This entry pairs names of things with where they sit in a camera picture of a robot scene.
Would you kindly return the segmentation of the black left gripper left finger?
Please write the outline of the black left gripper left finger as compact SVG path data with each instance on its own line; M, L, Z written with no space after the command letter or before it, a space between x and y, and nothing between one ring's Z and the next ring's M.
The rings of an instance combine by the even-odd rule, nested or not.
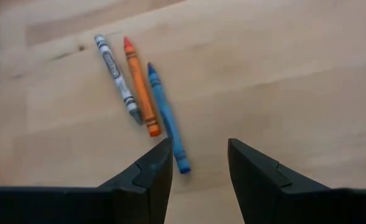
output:
M97 187L0 187L0 223L164 223L172 175L166 138Z

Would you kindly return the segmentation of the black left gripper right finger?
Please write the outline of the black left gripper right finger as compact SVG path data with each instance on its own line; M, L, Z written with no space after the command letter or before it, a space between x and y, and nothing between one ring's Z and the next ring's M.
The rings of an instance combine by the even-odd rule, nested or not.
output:
M329 188L235 138L228 166L245 223L366 223L366 189Z

